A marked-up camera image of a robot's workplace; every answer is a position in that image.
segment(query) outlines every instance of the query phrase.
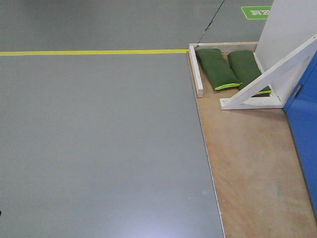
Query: green sandbag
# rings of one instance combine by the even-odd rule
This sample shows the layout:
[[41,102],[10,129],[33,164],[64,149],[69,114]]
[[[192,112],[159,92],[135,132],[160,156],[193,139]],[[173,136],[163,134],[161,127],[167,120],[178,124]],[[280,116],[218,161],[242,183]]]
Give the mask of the green sandbag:
[[220,50],[201,49],[196,51],[196,55],[214,90],[238,87],[241,84],[223,58]]
[[[261,75],[261,71],[259,70],[252,51],[231,52],[228,54],[228,61],[232,71],[242,82],[239,86],[240,90]],[[272,90],[267,86],[256,95],[270,92],[272,92]]]

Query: blue cabinet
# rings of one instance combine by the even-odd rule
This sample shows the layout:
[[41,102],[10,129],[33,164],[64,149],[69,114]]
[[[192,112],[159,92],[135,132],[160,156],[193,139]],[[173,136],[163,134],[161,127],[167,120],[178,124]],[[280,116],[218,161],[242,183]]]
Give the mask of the blue cabinet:
[[307,188],[317,214],[317,53],[285,104]]

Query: floor marking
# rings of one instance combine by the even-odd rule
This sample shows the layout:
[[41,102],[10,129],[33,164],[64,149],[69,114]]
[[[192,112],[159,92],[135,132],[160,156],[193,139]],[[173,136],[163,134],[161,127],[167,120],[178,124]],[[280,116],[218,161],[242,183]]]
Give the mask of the floor marking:
[[241,10],[247,20],[266,20],[272,6],[242,6]]
[[0,56],[144,55],[187,53],[188,49],[111,50],[111,51],[8,51]]

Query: plywood platform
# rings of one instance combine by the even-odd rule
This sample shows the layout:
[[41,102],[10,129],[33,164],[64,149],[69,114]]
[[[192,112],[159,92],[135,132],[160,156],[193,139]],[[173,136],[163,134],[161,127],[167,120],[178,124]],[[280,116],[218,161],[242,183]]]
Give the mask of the plywood platform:
[[317,227],[282,109],[222,111],[203,76],[198,98],[227,238],[316,238]]

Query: white wooden frame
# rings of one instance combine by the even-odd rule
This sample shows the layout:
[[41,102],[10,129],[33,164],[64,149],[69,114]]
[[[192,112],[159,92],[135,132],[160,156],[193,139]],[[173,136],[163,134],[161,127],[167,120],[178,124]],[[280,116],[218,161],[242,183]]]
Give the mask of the white wooden frame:
[[[198,69],[197,58],[195,54],[195,46],[197,44],[190,44],[189,46],[189,62],[191,64],[192,76],[194,78],[197,96],[203,96],[203,85],[201,82],[201,76]],[[257,46],[256,42],[237,42],[237,43],[211,43],[211,44],[199,44],[200,49],[206,48],[218,48],[223,53],[229,53],[235,50],[252,50],[255,51]],[[255,97],[253,95],[257,94],[261,89],[270,85],[274,81],[280,80],[281,76],[289,71],[291,68],[297,64],[302,63],[306,60],[306,65],[310,62],[317,50],[317,34],[312,36],[286,57],[281,59],[278,63],[273,65],[270,69],[263,72],[261,63],[259,62],[257,56],[255,59],[258,63],[259,68],[262,70],[262,75],[255,79],[248,86],[243,88],[241,91],[236,93],[231,98],[221,98],[220,105],[222,110],[230,109],[265,109],[265,108],[282,108],[284,103],[282,103],[274,93],[270,94],[269,97]]]
[[196,96],[201,98],[204,94],[204,87],[202,83],[202,78],[200,75],[195,47],[199,46],[199,49],[219,49],[222,53],[229,53],[232,51],[239,50],[249,50],[255,51],[258,45],[258,42],[228,42],[228,43],[199,43],[199,44],[190,44],[188,49],[188,62],[190,65],[190,71],[193,77],[196,88]]

